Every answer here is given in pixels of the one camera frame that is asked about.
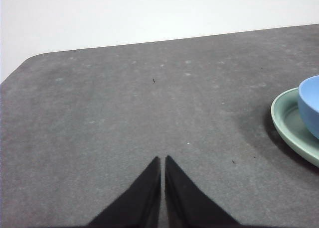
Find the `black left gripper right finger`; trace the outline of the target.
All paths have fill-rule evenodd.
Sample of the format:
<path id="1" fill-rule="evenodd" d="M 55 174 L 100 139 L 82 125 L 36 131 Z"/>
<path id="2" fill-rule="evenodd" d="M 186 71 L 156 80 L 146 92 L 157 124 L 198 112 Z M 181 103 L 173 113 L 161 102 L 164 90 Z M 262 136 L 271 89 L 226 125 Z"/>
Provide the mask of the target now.
<path id="1" fill-rule="evenodd" d="M 195 185 L 171 156 L 165 158 L 165 200 L 170 228 L 240 226 Z"/>

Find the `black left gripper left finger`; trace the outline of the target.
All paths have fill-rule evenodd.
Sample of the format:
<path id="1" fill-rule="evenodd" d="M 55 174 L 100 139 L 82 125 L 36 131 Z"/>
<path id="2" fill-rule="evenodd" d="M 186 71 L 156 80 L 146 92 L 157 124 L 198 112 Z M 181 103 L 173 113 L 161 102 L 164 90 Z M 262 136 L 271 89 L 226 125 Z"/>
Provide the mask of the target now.
<path id="1" fill-rule="evenodd" d="M 89 228 L 157 228 L 161 200 L 160 158 L 87 225 Z"/>

